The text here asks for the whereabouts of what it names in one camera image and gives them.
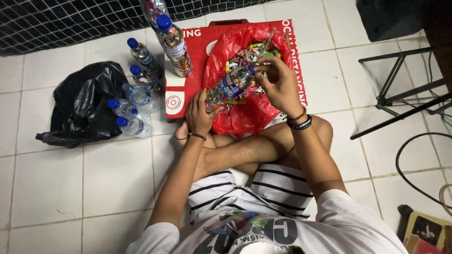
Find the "black net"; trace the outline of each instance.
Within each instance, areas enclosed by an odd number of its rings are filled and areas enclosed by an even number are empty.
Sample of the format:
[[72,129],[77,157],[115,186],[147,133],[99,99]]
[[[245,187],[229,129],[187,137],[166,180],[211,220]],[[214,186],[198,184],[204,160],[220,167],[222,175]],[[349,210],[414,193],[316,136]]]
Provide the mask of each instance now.
[[[166,0],[173,21],[269,0]],[[0,56],[64,47],[149,27],[139,0],[0,0]]]

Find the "white t-shirt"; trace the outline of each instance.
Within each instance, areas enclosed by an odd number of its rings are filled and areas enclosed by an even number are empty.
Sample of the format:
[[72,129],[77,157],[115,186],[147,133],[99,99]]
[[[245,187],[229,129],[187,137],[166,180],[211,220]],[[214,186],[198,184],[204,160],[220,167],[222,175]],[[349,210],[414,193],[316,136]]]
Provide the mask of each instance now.
[[323,193],[316,221],[240,210],[208,211],[179,246],[171,223],[151,225],[129,245],[127,254],[239,254],[251,243],[266,242],[306,254],[407,254],[403,244],[378,214],[340,190]]

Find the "white shorts with black stripes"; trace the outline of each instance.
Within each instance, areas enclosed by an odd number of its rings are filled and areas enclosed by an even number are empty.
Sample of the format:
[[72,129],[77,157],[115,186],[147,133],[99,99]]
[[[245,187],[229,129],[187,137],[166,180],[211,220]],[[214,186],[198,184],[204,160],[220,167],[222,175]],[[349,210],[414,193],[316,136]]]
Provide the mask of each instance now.
[[193,183],[188,203],[192,223],[201,212],[230,209],[306,219],[312,197],[300,170],[264,164],[256,171],[250,188],[237,186],[228,169]]

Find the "garbage bag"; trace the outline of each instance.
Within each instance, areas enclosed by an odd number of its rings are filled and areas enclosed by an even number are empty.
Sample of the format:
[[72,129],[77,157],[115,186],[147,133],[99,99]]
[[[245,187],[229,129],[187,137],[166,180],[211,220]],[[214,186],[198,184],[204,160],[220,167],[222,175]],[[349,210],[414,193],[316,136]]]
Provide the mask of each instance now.
[[[270,37],[274,27],[265,23],[248,23],[239,31],[231,29],[225,32],[216,42],[206,63],[203,88],[212,88],[226,75],[227,61],[240,49],[245,49],[250,42],[265,41]],[[282,31],[275,30],[272,39],[278,48],[283,61],[293,69],[291,49]],[[275,109],[263,94],[248,94],[245,104],[234,104],[229,110],[225,108],[213,119],[212,129],[217,134],[233,134],[242,137],[246,133],[259,134],[275,117],[279,110]]]
[[113,61],[90,64],[70,74],[53,91],[50,132],[38,133],[36,139],[74,148],[120,135],[117,116],[107,101],[125,98],[121,89],[124,83],[128,83],[126,75]]

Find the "black metal stand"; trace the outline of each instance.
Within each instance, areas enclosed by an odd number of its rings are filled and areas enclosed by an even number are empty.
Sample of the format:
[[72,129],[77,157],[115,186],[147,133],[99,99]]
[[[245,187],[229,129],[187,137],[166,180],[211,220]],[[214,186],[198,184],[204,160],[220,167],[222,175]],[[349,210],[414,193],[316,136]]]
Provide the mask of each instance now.
[[[388,108],[388,106],[392,106],[392,104],[394,102],[402,102],[405,101],[404,98],[425,92],[425,91],[429,91],[433,88],[442,86],[446,84],[445,79],[439,79],[430,83],[427,83],[425,85],[422,85],[420,87],[411,89],[409,91],[403,92],[401,94],[397,94],[394,95],[392,97],[386,98],[386,94],[389,90],[389,88],[392,85],[392,82],[394,81],[394,78],[397,75],[397,72],[399,71],[400,67],[403,64],[403,61],[405,60],[406,56],[409,55],[414,55],[414,54],[421,54],[421,53],[426,53],[426,52],[431,52],[433,49],[431,47],[426,47],[426,48],[420,48],[420,49],[414,49],[414,50],[408,50],[408,51],[403,51],[403,52],[398,52],[398,53],[392,53],[392,54],[387,54],[387,55],[382,55],[382,56],[374,56],[374,57],[368,57],[368,58],[363,58],[363,59],[359,59],[358,62],[363,63],[363,62],[367,62],[367,61],[374,61],[374,60],[380,60],[380,59],[387,59],[387,58],[393,58],[393,57],[397,57],[397,60],[394,64],[394,67],[392,68],[391,72],[389,73],[388,78],[386,79],[385,84],[383,85],[380,94],[377,96],[377,104],[376,104],[376,108],[377,109],[382,109],[386,112],[388,112],[389,114],[393,115],[394,118],[391,118],[387,121],[384,121],[380,124],[377,124],[367,130],[364,130],[362,132],[358,132],[357,134],[354,134],[350,137],[351,140],[357,139],[359,137],[362,137],[366,134],[369,134],[373,131],[376,131],[380,128],[383,128],[385,126],[388,126],[392,123],[395,123],[399,120],[404,119],[405,117],[409,117],[413,114],[416,114],[417,112],[421,112],[422,110],[428,109],[429,107],[432,107],[434,105],[437,105],[441,102],[444,102],[448,99],[452,99],[452,93],[447,93],[443,96],[439,96],[437,98],[434,98],[432,100],[430,100],[429,102],[426,103],[421,103],[419,106],[415,107],[413,106],[413,109],[399,114],[391,109]],[[436,114],[446,108],[452,107],[452,102],[436,109],[436,110],[429,110],[429,114]]]

